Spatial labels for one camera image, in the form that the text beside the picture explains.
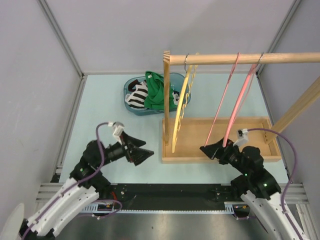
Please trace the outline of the green tank top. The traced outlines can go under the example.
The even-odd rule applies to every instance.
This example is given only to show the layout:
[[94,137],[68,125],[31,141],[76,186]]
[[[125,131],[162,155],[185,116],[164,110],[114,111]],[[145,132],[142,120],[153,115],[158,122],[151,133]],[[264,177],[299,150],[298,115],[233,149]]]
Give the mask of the green tank top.
[[[153,110],[164,110],[164,77],[153,71],[145,72],[147,85],[147,97],[144,100],[144,107]],[[169,89],[169,109],[175,109],[178,106],[180,93]]]

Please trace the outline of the striped black white top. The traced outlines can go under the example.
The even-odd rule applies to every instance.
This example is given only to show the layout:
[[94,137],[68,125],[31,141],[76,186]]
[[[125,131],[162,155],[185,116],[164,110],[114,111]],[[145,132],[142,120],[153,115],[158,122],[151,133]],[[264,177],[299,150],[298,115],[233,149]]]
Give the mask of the striped black white top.
[[128,85],[128,91],[129,93],[125,95],[124,101],[129,105],[131,109],[138,111],[150,109],[145,108],[144,106],[145,99],[148,95],[146,80],[139,81],[138,79],[135,79]]

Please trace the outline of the thick pink hanger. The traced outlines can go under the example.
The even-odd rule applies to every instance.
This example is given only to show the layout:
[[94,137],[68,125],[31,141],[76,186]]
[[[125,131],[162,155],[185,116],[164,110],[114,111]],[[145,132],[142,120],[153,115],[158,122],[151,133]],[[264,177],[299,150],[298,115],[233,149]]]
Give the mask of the thick pink hanger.
[[243,85],[241,87],[241,90],[239,92],[239,95],[236,99],[236,102],[234,104],[234,107],[233,107],[233,110],[232,110],[232,113],[230,115],[230,118],[229,118],[229,121],[228,121],[228,124],[227,124],[227,127],[226,127],[226,130],[225,130],[225,134],[224,134],[224,137],[223,137],[223,142],[222,142],[222,146],[223,147],[226,147],[227,146],[227,142],[228,142],[228,137],[229,137],[229,134],[230,134],[230,131],[231,131],[231,128],[237,118],[237,114],[238,112],[240,111],[241,107],[242,107],[242,104],[245,102],[245,99],[248,95],[248,92],[250,90],[250,81],[255,73],[255,69],[257,68],[257,66],[260,64],[262,58],[264,56],[264,52],[262,52],[260,54],[260,57],[257,61],[257,63],[254,63],[251,65],[247,75],[246,75],[246,78],[243,82]]

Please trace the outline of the yellow hanger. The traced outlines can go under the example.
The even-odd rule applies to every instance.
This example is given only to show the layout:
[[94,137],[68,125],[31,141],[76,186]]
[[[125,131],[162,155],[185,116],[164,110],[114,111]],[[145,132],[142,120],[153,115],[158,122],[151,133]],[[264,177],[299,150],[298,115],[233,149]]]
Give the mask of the yellow hanger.
[[181,87],[174,125],[173,125],[172,142],[171,142],[172,153],[174,153],[176,150],[178,133],[182,125],[182,119],[184,118],[184,115],[185,115],[185,108],[188,105],[188,100],[191,95],[191,88],[194,83],[194,78],[196,76],[197,68],[198,68],[198,65],[193,64],[193,65],[189,65],[188,68],[185,69],[185,77]]

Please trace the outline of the thin pink wire hanger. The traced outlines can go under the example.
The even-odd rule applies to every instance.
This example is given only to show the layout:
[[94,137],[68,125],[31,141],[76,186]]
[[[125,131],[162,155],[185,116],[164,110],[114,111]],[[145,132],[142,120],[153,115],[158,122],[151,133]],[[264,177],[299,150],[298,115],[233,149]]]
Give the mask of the thin pink wire hanger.
[[240,52],[237,53],[235,63],[234,63],[234,64],[232,65],[232,67],[231,67],[231,70],[230,70],[230,73],[229,73],[229,76],[228,76],[228,79],[227,79],[227,82],[226,82],[226,85],[225,85],[225,88],[224,88],[222,97],[221,97],[221,99],[220,99],[220,102],[219,102],[218,108],[217,108],[217,110],[216,110],[215,116],[214,116],[214,118],[213,118],[213,121],[212,121],[210,130],[209,130],[209,133],[208,133],[207,138],[206,138],[206,141],[205,141],[205,143],[204,143],[204,146],[205,146],[205,147],[208,145],[208,142],[209,142],[209,139],[210,139],[210,137],[211,137],[211,134],[212,134],[214,125],[215,125],[215,123],[216,123],[216,120],[217,120],[218,115],[219,115],[219,113],[220,113],[220,110],[221,110],[223,101],[224,101],[224,99],[225,99],[225,95],[226,95],[226,93],[227,93],[227,90],[228,90],[228,87],[229,87],[231,78],[232,78],[233,73],[234,73],[234,71],[235,71],[235,69],[236,69],[236,66],[237,66],[237,64],[238,64],[239,57],[240,57]]

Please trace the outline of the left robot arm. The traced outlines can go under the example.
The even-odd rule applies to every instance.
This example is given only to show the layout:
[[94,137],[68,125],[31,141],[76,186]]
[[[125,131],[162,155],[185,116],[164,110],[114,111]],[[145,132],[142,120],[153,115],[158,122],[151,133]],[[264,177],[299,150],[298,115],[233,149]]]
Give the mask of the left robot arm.
[[145,141],[125,132],[113,145],[104,146],[99,139],[90,141],[62,187],[38,212],[23,220],[18,233],[21,239],[54,240],[87,205],[110,196],[111,183],[101,168],[122,158],[140,165],[154,155],[144,145]]

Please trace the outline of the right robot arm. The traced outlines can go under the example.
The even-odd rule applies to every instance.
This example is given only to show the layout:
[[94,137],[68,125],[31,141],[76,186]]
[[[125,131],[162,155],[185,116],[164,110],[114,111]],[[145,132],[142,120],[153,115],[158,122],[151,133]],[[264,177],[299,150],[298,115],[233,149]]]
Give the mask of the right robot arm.
[[285,201],[285,192],[264,167],[259,148],[246,146],[240,149],[233,141],[223,141],[199,148],[210,160],[231,165],[241,174],[230,184],[230,194],[244,201],[255,214],[265,231],[275,240],[306,240],[308,236],[299,226]]

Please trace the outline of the wooden clothes rack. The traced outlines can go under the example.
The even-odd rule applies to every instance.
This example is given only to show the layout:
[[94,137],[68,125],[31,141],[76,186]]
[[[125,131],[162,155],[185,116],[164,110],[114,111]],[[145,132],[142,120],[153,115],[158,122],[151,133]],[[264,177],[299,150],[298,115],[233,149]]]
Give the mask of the wooden clothes rack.
[[[261,54],[240,54],[239,64],[255,64]],[[189,65],[233,65],[237,54],[192,54],[172,55],[169,51],[163,53],[164,69],[164,119],[162,121],[162,162],[165,164],[197,164],[207,163],[204,153],[197,149],[203,140],[206,141],[214,118],[183,118],[178,132],[175,152],[172,153],[172,136],[175,118],[170,118],[170,67]],[[306,53],[264,53],[261,64],[290,64],[290,63],[318,63],[318,52]],[[275,124],[271,124],[266,117],[237,117],[230,130],[229,136],[237,127],[266,127],[262,133],[254,135],[253,142],[262,148],[262,155],[268,162],[281,159],[280,149],[276,143],[276,133],[281,133],[304,110],[313,104],[320,96],[320,81],[317,79],[289,108],[289,110]],[[230,118],[217,117],[208,144],[219,137],[224,138]]]

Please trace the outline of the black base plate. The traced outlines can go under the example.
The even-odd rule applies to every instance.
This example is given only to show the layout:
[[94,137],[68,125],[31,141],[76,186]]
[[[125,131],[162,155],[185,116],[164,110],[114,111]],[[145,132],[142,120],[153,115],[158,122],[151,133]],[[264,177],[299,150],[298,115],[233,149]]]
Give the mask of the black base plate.
[[250,207],[232,187],[223,184],[118,183],[108,186],[98,199],[117,200],[125,210],[222,210],[231,204],[235,216],[250,214]]

